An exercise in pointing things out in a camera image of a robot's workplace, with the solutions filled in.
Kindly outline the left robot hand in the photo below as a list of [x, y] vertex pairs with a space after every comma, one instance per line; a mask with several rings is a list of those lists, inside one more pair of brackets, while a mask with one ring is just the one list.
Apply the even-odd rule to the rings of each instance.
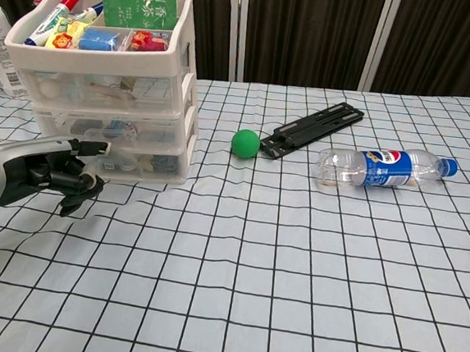
[[104, 187], [101, 177], [89, 171], [81, 158], [106, 155], [110, 148], [105, 141], [67, 136], [0, 144], [0, 207], [42, 190], [55, 190], [64, 196], [60, 216], [69, 216]]

